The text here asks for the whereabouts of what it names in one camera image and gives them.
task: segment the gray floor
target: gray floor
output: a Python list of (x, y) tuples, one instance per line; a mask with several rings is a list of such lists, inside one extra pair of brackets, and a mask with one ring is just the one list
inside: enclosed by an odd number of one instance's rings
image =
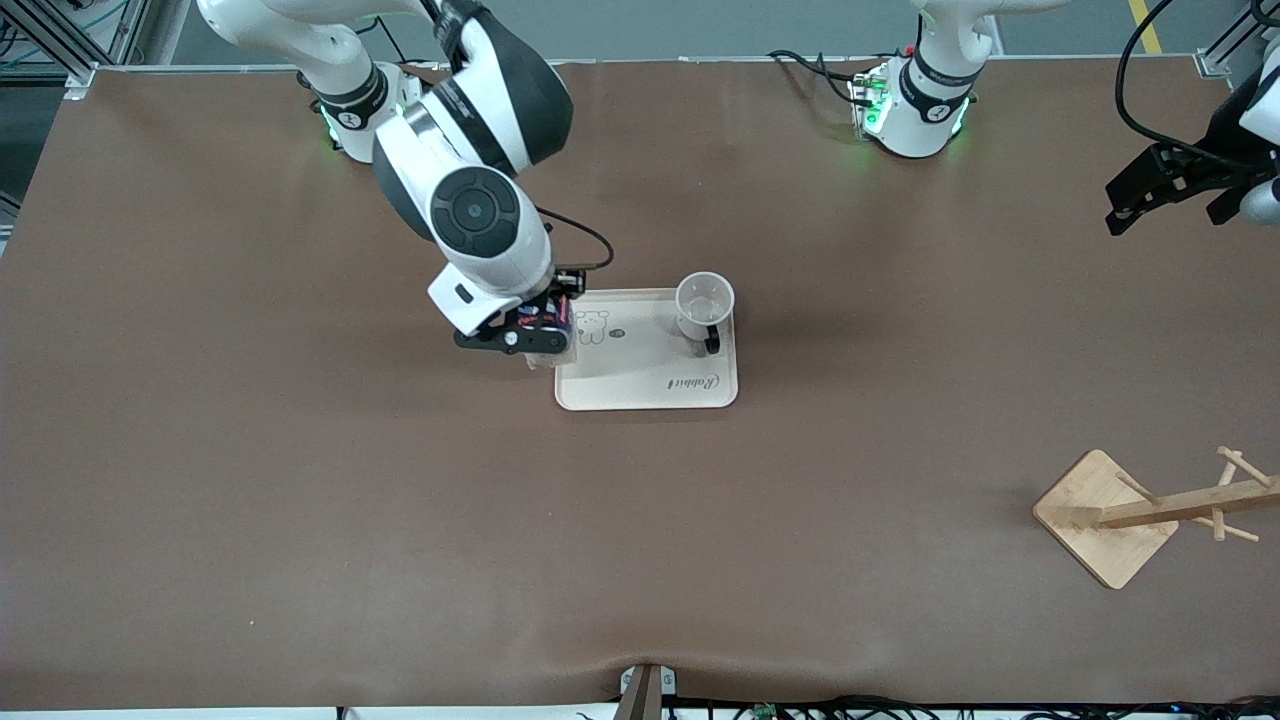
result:
[[(262, 51), (223, 41), (192, 0), (154, 0), (143, 28), (145, 56), (169, 64), (276, 64)], [(662, 60), (680, 56), (749, 58), (786, 47), (805, 55), (867, 55), (904, 47), (915, 37), (906, 0), (488, 0), (512, 31), (552, 59)], [(1178, 0), (1156, 22), (1165, 53), (1192, 53), (1230, 23), (1244, 0)], [(389, 15), (387, 27), (410, 59), (435, 60), (426, 22)], [(1128, 0), (1073, 0), (1050, 14), (1001, 19), (1010, 55), (1119, 53), (1134, 20)], [(379, 60), (397, 53), (381, 29), (364, 35)], [(60, 91), (0, 86), (0, 188), (26, 193), (52, 124)]]

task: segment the black mug handle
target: black mug handle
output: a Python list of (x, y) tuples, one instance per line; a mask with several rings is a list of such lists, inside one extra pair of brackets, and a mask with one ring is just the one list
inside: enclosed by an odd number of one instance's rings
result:
[(707, 325), (707, 354), (716, 355), (719, 352), (719, 328), (716, 325)]

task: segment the white mug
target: white mug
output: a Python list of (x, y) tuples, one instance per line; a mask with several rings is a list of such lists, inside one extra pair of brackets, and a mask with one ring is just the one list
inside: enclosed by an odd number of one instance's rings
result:
[(676, 288), (676, 325), (709, 355), (719, 352), (719, 325), (733, 313), (733, 286), (716, 273), (694, 273)]

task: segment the blue cable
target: blue cable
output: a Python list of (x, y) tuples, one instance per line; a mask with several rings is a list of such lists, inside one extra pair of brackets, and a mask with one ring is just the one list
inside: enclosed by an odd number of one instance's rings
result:
[[(129, 0), (120, 0), (119, 3), (115, 4), (114, 8), (111, 8), (110, 10), (108, 10), (105, 13), (102, 13), (100, 17), (95, 18), (93, 20), (86, 23), (84, 27), (81, 28), (81, 29), (90, 29), (90, 28), (92, 28), (93, 26), (101, 23), (106, 18), (110, 18), (115, 13), (120, 12), (128, 4), (129, 4)], [(28, 53), (23, 53), (22, 55), (18, 55), (13, 60), (9, 60), (8, 63), (0, 65), (0, 70), (8, 70), (9, 68), (17, 67), (19, 63), (22, 63), (27, 58), (31, 58), (32, 55), (38, 55), (41, 53), (44, 53), (44, 50), (41, 50), (38, 47), (35, 49), (35, 50), (31, 50)]]

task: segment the tabletop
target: tabletop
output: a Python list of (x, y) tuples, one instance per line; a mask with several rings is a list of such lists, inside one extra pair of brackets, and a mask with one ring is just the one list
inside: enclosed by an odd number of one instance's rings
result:
[[(993, 61), (904, 160), (794, 67), (562, 67), (570, 143), (520, 182), (614, 242), (593, 284), (739, 299), (732, 406), (617, 414), (453, 346), (439, 252), (291, 74), (99, 73), (0, 263), (0, 705), (582, 702), (639, 661), (762, 700), (1275, 692), (1280, 514), (1116, 592), (1030, 512), (1094, 447), (1160, 493), (1219, 445), (1280, 468), (1280, 241), (1199, 201), (1107, 234), (1146, 145), (1114, 68)], [(1188, 138), (1226, 92), (1130, 85)]]

